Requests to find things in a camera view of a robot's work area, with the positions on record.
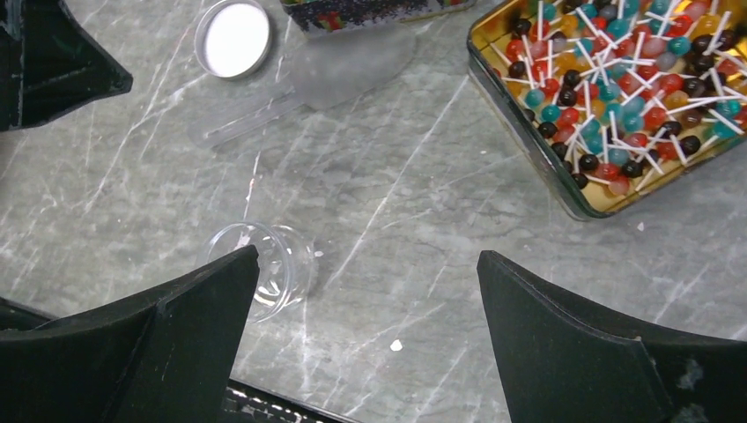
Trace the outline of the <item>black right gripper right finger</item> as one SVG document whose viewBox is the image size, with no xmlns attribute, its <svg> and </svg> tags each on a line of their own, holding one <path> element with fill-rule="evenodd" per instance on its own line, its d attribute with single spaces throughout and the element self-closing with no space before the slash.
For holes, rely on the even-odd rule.
<svg viewBox="0 0 747 423">
<path fill-rule="evenodd" d="M 477 274 L 512 421 L 745 421 L 743 341 L 625 315 L 494 251 Z"/>
</svg>

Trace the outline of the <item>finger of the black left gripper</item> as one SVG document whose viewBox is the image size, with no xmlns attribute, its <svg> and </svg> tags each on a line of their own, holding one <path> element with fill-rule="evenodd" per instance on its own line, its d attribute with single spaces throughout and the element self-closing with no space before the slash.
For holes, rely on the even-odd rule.
<svg viewBox="0 0 747 423">
<path fill-rule="evenodd" d="M 132 84 L 64 1 L 1 2 L 2 131 L 40 127 Z"/>
</svg>

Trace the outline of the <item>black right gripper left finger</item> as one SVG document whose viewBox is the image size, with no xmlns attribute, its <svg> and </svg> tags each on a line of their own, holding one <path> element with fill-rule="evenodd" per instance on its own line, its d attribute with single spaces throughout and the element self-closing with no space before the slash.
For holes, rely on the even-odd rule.
<svg viewBox="0 0 747 423">
<path fill-rule="evenodd" d="M 2 421 L 240 421 L 226 389 L 258 256 L 246 246 L 63 318 L 2 300 Z"/>
</svg>

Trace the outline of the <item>clear plastic jar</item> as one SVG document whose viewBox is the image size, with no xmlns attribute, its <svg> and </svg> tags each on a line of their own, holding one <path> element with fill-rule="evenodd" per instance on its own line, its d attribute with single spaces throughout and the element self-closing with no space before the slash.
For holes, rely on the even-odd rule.
<svg viewBox="0 0 747 423">
<path fill-rule="evenodd" d="M 318 271 L 314 244 L 290 226 L 258 221 L 232 223 L 203 245 L 196 266 L 210 263 L 247 245 L 256 247 L 260 268 L 248 315 L 251 323 L 267 321 L 307 297 Z"/>
</svg>

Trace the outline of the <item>gold tin of star candies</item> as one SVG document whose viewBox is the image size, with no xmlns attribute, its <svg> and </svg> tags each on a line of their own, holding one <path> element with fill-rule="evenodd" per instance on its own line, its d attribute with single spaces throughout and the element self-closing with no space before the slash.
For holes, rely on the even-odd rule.
<svg viewBox="0 0 747 423">
<path fill-rule="evenodd" d="M 425 19 L 462 11 L 475 0 L 282 0 L 284 12 L 311 36 Z"/>
</svg>

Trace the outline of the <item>clear plastic scoop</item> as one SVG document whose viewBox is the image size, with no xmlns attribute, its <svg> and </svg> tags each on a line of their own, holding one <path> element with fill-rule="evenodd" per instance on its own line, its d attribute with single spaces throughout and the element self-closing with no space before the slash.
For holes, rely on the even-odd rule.
<svg viewBox="0 0 747 423">
<path fill-rule="evenodd" d="M 416 35 L 403 24 L 311 39 L 296 49 L 286 82 L 266 94 L 229 101 L 188 126 L 197 146 L 213 148 L 296 108 L 333 108 L 387 84 L 414 56 Z"/>
</svg>

